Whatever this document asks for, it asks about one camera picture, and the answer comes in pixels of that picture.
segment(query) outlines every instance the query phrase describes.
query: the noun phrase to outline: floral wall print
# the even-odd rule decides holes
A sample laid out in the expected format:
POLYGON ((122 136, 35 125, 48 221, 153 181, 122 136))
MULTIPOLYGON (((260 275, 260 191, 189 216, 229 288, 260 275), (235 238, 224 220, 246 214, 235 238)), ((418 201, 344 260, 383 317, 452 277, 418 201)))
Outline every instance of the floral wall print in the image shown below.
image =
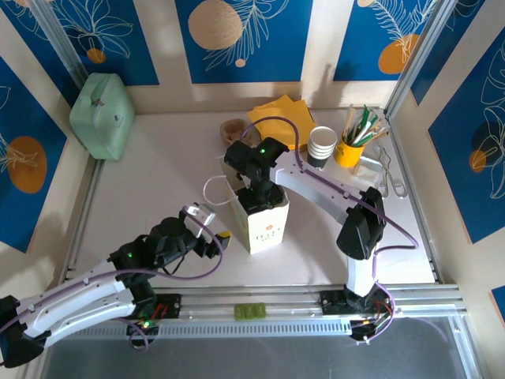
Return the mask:
POLYGON ((433 45, 410 90, 417 104, 424 99, 440 70, 470 26, 485 0, 459 0, 433 45))
POLYGON ((472 242, 505 227, 505 29, 429 134, 472 242))
POLYGON ((437 0, 357 0, 334 81, 391 81, 403 71, 437 0))
MULTIPOLYGON (((50 5, 89 73, 117 73, 125 85, 157 85, 158 77, 133 0, 51 0, 50 5)), ((52 50, 25 0, 0 0, 0 6, 72 105, 72 79, 52 50)))
POLYGON ((47 40, 25 0, 0 0, 0 8, 28 45, 67 103, 74 104, 79 88, 47 40))
POLYGON ((193 83, 299 81, 312 0, 175 0, 193 83))
POLYGON ((0 241, 26 253, 65 134, 0 58, 0 241))

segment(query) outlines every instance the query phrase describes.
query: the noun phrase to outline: white table surface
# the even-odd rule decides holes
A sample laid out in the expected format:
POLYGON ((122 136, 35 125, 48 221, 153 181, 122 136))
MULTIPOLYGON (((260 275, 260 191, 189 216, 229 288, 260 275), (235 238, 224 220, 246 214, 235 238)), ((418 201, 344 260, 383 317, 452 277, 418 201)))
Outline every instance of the white table surface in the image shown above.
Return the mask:
MULTIPOLYGON (((318 125, 342 131, 345 111, 314 111, 318 125)), ((148 233, 163 218, 177 216, 188 203, 204 202, 202 187, 220 174, 217 157, 226 147, 219 125, 241 112, 150 114, 137 116, 125 155, 119 162, 106 162, 89 213, 77 256, 77 270, 86 271, 106 259, 124 243, 148 233)), ((383 144, 392 157, 391 171, 401 178, 391 141, 383 144)), ((365 155, 372 155, 370 147, 365 155)), ((365 190, 368 185, 352 177, 330 159, 325 172, 365 190)), ((384 200, 386 213, 407 229, 421 244, 416 251, 397 250, 378 258, 377 274, 383 283, 432 283, 432 270, 409 198, 394 194, 384 200)), ((217 272, 202 280, 186 282, 155 278, 156 287, 301 285, 346 282, 346 258, 336 246, 341 227, 322 209, 288 191, 290 212, 282 244, 250 255, 229 205, 216 209, 214 232, 231 230, 234 238, 217 272)), ((223 185, 216 180, 208 187, 214 202, 224 200, 223 185)), ((391 226, 384 231, 381 246, 404 244, 406 240, 391 226)), ((195 276, 209 270, 217 260, 188 254, 178 271, 195 276)))

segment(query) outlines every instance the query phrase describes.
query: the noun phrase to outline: glass panel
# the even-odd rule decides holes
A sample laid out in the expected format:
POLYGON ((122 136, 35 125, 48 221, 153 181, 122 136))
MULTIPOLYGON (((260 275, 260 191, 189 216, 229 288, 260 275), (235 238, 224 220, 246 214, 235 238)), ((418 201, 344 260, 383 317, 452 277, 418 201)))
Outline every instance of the glass panel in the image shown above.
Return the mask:
POLYGON ((146 353, 126 340, 63 340, 51 379, 465 377, 446 318, 398 319, 369 346, 349 337, 156 340, 146 353))

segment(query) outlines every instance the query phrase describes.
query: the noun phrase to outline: mint green box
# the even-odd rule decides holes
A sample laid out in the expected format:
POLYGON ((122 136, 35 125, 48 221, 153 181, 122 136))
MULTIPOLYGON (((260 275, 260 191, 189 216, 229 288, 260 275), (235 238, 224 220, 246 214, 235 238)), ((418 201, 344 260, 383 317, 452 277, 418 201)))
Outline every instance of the mint green box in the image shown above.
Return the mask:
POLYGON ((70 112, 70 125, 95 159, 120 160, 135 108, 115 73, 92 73, 70 112))

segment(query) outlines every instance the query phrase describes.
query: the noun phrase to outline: green block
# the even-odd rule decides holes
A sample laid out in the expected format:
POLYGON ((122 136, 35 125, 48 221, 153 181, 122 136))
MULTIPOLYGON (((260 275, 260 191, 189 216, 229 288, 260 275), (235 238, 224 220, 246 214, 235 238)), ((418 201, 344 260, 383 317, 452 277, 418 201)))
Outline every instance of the green block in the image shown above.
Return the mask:
POLYGON ((254 314, 256 318, 265 318, 267 316, 267 307, 263 302, 254 305, 254 314))
POLYGON ((236 321, 245 319, 245 311, 243 305, 238 304, 234 307, 234 317, 236 321))
POLYGON ((244 313, 246 320, 254 320, 256 318, 254 304, 244 304, 244 313))
POLYGON ((256 318, 265 318, 267 316, 267 307, 262 302, 256 304, 237 304, 234 307, 234 318, 240 320, 254 320, 256 318))

